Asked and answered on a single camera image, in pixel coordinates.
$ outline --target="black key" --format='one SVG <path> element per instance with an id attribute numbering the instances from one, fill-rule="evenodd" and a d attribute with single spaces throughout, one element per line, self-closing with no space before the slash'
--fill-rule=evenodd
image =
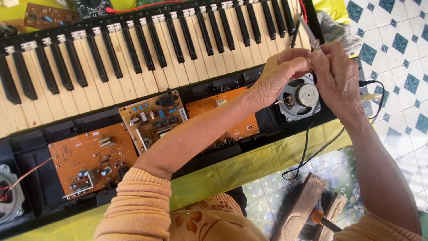
<path id="1" fill-rule="evenodd" d="M 122 70 L 120 69 L 119 62 L 117 61 L 117 57 L 114 52 L 110 36 L 108 35 L 108 33 L 102 33 L 101 36 L 103 37 L 104 44 L 106 45 L 108 58 L 110 59 L 114 75 L 116 76 L 116 78 L 123 78 Z"/>
<path id="2" fill-rule="evenodd" d="M 242 39 L 245 47 L 250 45 L 250 36 L 248 35 L 247 24 L 245 23 L 244 15 L 242 14 L 241 6 L 235 6 L 236 16 L 238 18 L 239 28 L 241 29 Z"/>
<path id="3" fill-rule="evenodd" d="M 88 86 L 85 74 L 83 73 L 82 65 L 80 64 L 79 57 L 77 56 L 74 44 L 70 40 L 64 42 L 65 48 L 67 49 L 68 57 L 70 58 L 71 66 L 73 68 L 74 75 L 76 76 L 77 82 L 81 87 L 85 88 Z"/>
<path id="4" fill-rule="evenodd" d="M 275 13 L 276 25 L 278 26 L 279 36 L 281 38 L 285 37 L 285 25 L 282 20 L 281 10 L 279 9 L 279 4 L 277 0 L 272 0 L 273 12 Z"/>
<path id="5" fill-rule="evenodd" d="M 155 69 L 155 66 L 153 64 L 152 56 L 150 55 L 149 47 L 147 46 L 142 27 L 139 25 L 135 26 L 135 32 L 137 33 L 138 41 L 140 42 L 141 51 L 143 51 L 147 68 L 152 71 Z"/>
<path id="6" fill-rule="evenodd" d="M 154 23 L 148 23 L 147 26 L 149 27 L 150 36 L 152 37 L 153 45 L 155 46 L 156 55 L 158 56 L 159 64 L 162 68 L 166 67 L 166 60 L 163 56 L 162 47 L 160 46 L 161 43 L 159 43 L 158 34 L 156 32 L 155 24 Z"/>
<path id="7" fill-rule="evenodd" d="M 234 50 L 235 42 L 233 41 L 232 32 L 230 31 L 229 21 L 227 21 L 226 12 L 224 9 L 220 9 L 219 12 L 224 33 L 226 34 L 227 45 L 229 46 L 229 50 Z"/>
<path id="8" fill-rule="evenodd" d="M 218 29 L 217 21 L 215 20 L 215 16 L 214 16 L 214 12 L 209 11 L 208 17 L 209 17 L 210 22 L 211 22 L 211 27 L 213 28 L 214 38 L 215 38 L 215 42 L 217 44 L 218 52 L 223 53 L 224 52 L 224 45 L 223 45 L 223 41 L 221 40 L 220 30 Z"/>
<path id="9" fill-rule="evenodd" d="M 65 66 L 58 44 L 53 43 L 50 47 L 62 85 L 68 91 L 74 90 L 73 83 L 71 82 L 70 75 L 68 75 L 67 67 Z"/>
<path id="10" fill-rule="evenodd" d="M 0 55 L 0 78 L 4 93 L 6 94 L 6 99 L 16 105 L 21 104 L 18 90 L 16 89 L 15 82 L 10 74 L 9 67 L 7 66 L 6 57 L 3 55 Z"/>
<path id="11" fill-rule="evenodd" d="M 174 24 L 172 19 L 166 20 L 166 25 L 168 27 L 169 35 L 171 36 L 172 45 L 174 46 L 175 55 L 177 56 L 179 63 L 184 63 L 183 52 L 181 51 L 180 43 L 178 42 L 177 33 L 175 32 Z"/>
<path id="12" fill-rule="evenodd" d="M 189 27 L 187 26 L 187 21 L 184 16 L 180 17 L 181 29 L 184 33 L 184 38 L 186 39 L 187 48 L 189 49 L 190 58 L 192 60 L 197 59 L 195 46 L 193 45 L 192 37 L 190 36 Z"/>
<path id="13" fill-rule="evenodd" d="M 198 18 L 199 27 L 201 28 L 202 37 L 204 38 L 205 48 L 207 49 L 208 55 L 214 55 L 213 47 L 208 36 L 207 26 L 205 25 L 204 16 L 202 13 L 198 13 L 196 14 L 196 17 Z"/>
<path id="14" fill-rule="evenodd" d="M 101 82 L 108 82 L 108 77 L 106 69 L 104 68 L 103 61 L 101 60 L 100 52 L 97 48 L 97 43 L 95 43 L 93 36 L 87 36 L 86 40 L 88 41 L 89 49 L 91 50 L 92 58 L 94 59 L 95 66 L 97 67 L 98 75 L 100 76 Z"/>
<path id="15" fill-rule="evenodd" d="M 269 31 L 269 37 L 271 40 L 275 40 L 276 30 L 275 30 L 275 26 L 273 25 L 272 16 L 270 15 L 269 5 L 267 3 L 268 3 L 267 0 L 262 1 L 263 12 L 265 14 L 267 30 Z"/>
<path id="16" fill-rule="evenodd" d="M 129 34 L 129 29 L 122 29 L 123 39 L 125 39 L 126 48 L 128 49 L 129 57 L 131 57 L 132 66 L 134 67 L 135 73 L 142 73 L 140 62 L 138 61 L 137 54 L 135 52 L 134 45 L 132 44 L 131 35 Z"/>
<path id="17" fill-rule="evenodd" d="M 58 85 L 55 82 L 54 74 L 52 73 L 51 67 L 49 66 L 45 49 L 43 47 L 37 47 L 35 48 L 35 51 L 48 90 L 54 95 L 59 94 Z"/>
<path id="18" fill-rule="evenodd" d="M 282 9 L 284 10 L 284 16 L 285 16 L 285 24 L 287 24 L 287 30 L 288 35 L 293 35 L 294 31 L 296 30 L 296 25 L 293 21 L 293 16 L 291 15 L 290 6 L 288 5 L 287 0 L 281 0 L 282 3 Z"/>
<path id="19" fill-rule="evenodd" d="M 254 13 L 254 8 L 252 3 L 247 4 L 247 10 L 248 10 L 248 15 L 250 16 L 250 22 L 254 33 L 254 39 L 256 40 L 256 43 L 259 44 L 262 42 L 262 35 L 260 33 L 259 25 L 257 24 L 256 14 Z"/>
<path id="20" fill-rule="evenodd" d="M 25 65 L 24 58 L 21 52 L 12 53 L 13 62 L 15 63 L 16 72 L 18 73 L 18 79 L 21 83 L 22 92 L 30 100 L 37 100 L 36 90 L 34 89 L 33 83 L 31 82 L 30 75 Z"/>

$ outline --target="orange circuit board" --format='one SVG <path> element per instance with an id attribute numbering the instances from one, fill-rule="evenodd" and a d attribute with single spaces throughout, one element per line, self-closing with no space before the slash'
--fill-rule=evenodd
<path id="1" fill-rule="evenodd" d="M 122 123 L 49 144 L 49 152 L 67 200 L 115 185 L 137 160 Z"/>
<path id="2" fill-rule="evenodd" d="M 178 91 L 172 91 L 119 109 L 139 154 L 174 127 L 187 121 Z"/>
<path id="3" fill-rule="evenodd" d="M 214 108 L 239 96 L 246 90 L 247 87 L 242 87 L 188 103 L 186 104 L 186 109 L 189 114 L 189 118 L 213 110 Z M 220 143 L 226 144 L 226 142 L 228 142 L 228 140 L 231 138 L 233 138 L 233 140 L 236 142 L 238 140 L 253 136 L 259 132 L 260 131 L 257 124 L 256 115 L 250 114 L 247 118 L 243 119 L 239 124 L 233 126 L 228 132 L 222 135 L 211 147 L 216 148 L 216 145 Z"/>

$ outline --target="orange sweater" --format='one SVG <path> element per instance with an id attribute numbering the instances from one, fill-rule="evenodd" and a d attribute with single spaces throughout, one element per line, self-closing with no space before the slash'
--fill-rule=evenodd
<path id="1" fill-rule="evenodd" d="M 96 241 L 256 241 L 267 240 L 242 216 L 238 204 L 227 194 L 169 213 L 171 182 L 131 168 L 119 183 Z M 372 213 L 334 235 L 335 241 L 421 241 L 422 237 Z"/>

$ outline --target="tile floor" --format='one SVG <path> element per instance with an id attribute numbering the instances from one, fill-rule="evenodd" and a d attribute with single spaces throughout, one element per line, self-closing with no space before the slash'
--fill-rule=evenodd
<path id="1" fill-rule="evenodd" d="M 403 171 L 420 211 L 428 212 L 428 0 L 344 0 L 351 31 L 363 39 L 364 75 L 385 85 L 376 131 Z M 380 85 L 369 92 L 381 93 Z M 373 110 L 378 102 L 372 102 Z M 248 218 L 271 238 L 284 198 L 309 172 L 327 180 L 331 193 L 349 198 L 338 225 L 348 226 L 366 210 L 357 182 L 354 149 L 349 146 L 314 158 L 295 182 L 285 171 L 243 186 Z"/>

